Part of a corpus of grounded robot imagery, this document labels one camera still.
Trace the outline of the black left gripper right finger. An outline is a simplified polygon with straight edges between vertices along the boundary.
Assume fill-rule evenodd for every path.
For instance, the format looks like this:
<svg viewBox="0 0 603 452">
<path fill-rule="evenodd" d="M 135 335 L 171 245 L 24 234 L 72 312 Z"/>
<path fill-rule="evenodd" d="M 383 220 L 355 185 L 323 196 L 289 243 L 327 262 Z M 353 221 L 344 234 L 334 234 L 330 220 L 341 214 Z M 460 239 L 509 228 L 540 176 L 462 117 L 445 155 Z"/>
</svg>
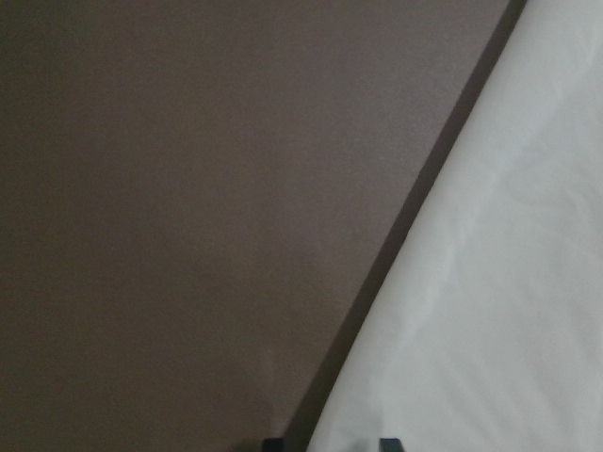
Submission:
<svg viewBox="0 0 603 452">
<path fill-rule="evenodd" d="M 381 438 L 379 440 L 380 452 L 403 452 L 400 438 Z"/>
</svg>

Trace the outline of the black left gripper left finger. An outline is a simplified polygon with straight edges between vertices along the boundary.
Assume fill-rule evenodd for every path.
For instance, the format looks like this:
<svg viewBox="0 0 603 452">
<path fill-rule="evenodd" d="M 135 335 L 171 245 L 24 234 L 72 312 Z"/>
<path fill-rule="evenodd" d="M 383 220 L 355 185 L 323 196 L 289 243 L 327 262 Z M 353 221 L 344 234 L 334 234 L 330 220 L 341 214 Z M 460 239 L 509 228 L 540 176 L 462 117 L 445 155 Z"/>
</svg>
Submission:
<svg viewBox="0 0 603 452">
<path fill-rule="evenodd" d="M 285 439 L 282 437 L 266 438 L 261 443 L 261 452 L 284 452 Z"/>
</svg>

